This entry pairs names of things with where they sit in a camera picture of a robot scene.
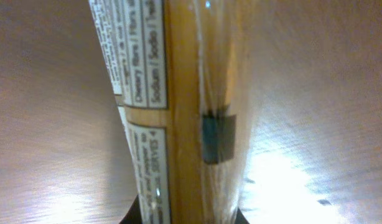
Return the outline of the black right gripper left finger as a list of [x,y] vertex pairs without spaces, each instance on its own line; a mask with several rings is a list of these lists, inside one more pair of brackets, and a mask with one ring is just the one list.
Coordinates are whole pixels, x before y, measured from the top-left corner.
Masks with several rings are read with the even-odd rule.
[[119,224],[142,224],[142,215],[139,203],[139,196],[134,199],[130,209]]

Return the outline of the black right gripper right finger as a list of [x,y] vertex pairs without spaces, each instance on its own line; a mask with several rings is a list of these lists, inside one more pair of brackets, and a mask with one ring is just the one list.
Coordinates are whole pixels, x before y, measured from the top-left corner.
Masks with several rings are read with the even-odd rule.
[[243,215],[242,211],[238,208],[234,224],[249,224],[249,221]]

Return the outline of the red orange pasta package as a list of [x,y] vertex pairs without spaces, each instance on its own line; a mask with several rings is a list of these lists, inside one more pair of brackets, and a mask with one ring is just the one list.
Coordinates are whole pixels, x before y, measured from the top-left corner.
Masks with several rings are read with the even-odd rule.
[[234,223],[250,130],[245,1],[90,0],[142,223]]

